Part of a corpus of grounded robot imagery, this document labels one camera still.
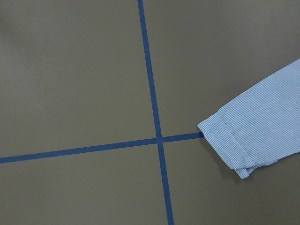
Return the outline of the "blue striped button shirt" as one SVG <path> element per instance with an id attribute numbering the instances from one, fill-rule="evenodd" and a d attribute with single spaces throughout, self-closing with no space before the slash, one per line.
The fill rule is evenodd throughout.
<path id="1" fill-rule="evenodd" d="M 198 124 L 242 179 L 300 151 L 300 62 L 255 84 Z"/>

